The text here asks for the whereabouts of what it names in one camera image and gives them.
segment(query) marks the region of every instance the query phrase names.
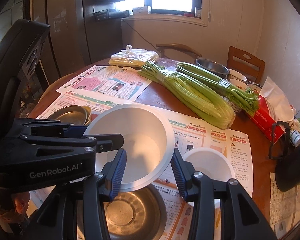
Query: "celery bunch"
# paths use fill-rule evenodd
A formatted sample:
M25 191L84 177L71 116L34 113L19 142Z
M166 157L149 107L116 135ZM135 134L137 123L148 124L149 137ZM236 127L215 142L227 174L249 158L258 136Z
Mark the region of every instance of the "celery bunch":
M251 116L254 116L254 113L259 109L258 95L250 89L242 91L228 82L226 82L226 85L222 85L222 82L224 82L222 78L190 63L178 62L177 70L206 84L222 96L226 96Z
M164 85L182 103L202 119L221 129L230 127L235 119L233 109L215 91L177 71L165 70L150 61L138 72L141 76Z

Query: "wooden chair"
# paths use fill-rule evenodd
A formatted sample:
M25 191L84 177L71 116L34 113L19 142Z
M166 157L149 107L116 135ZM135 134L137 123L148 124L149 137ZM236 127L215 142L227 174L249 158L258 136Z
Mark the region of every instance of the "wooden chair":
M193 53L195 55L194 61L198 57L202 57L202 54L200 54L200 52L196 51L195 49L192 49L191 47L189 47L187 45L183 45L183 44L179 44L179 43L157 44L156 47L158 48L158 50L161 53L160 57L163 57L163 58L165 57L165 55L164 55L165 49L174 49L174 50L181 51L181 52Z
M239 58L241 61L239 62L234 60L234 57ZM237 49L232 46L229 47L227 68L239 70L239 72L242 72L242 74L246 73L247 78L251 80L252 78L255 78L253 81L256 83L260 83L261 81L263 72L265 70L265 64L266 63L263 60L258 59L244 50Z

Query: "tissue box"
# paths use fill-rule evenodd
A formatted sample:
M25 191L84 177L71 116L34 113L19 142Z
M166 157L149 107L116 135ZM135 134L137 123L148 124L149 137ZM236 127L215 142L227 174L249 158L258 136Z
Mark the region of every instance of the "tissue box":
M135 7L132 9L133 14L150 14L151 6Z
M247 114L251 121L263 132L263 134L272 141L271 131L272 124L275 123L273 118L269 115L269 109L266 100L259 95L259 110L256 111L254 117ZM276 126L274 129L274 142L277 142L279 138L284 134L284 131L280 126Z

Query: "white ceramic bowl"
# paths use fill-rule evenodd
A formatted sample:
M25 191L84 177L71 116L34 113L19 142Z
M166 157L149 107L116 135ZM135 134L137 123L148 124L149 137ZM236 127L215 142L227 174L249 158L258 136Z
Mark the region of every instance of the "white ceramic bowl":
M243 91L246 91L246 89L249 87L246 83L243 83L242 81L233 78L230 79L230 83L240 88Z
M233 69L229 69L229 71L230 71L230 79L233 78L233 79L240 80L242 82L247 81L247 78L244 75L242 75L241 73L239 73L238 71L235 71Z
M127 165L120 192L141 189L167 168L174 150L174 132L169 120L150 106L126 104L100 114L85 135L120 133L124 137ZM98 153L96 171L114 159L117 151Z
M230 161L217 150L197 148L187 152L182 158L191 162L196 171L201 171L210 179L228 181L235 178Z

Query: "plastic bag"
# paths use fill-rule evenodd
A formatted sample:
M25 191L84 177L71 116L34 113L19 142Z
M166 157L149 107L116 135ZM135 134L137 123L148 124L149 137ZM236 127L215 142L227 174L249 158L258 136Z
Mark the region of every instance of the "plastic bag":
M132 49L131 45L127 45L127 49L121 50L111 56L110 65L141 67L147 60L155 63L159 59L159 54L155 51L145 49Z
M287 96L270 77L267 77L259 95L266 99L271 117L276 122L278 120L288 123L293 121L293 111L291 111Z

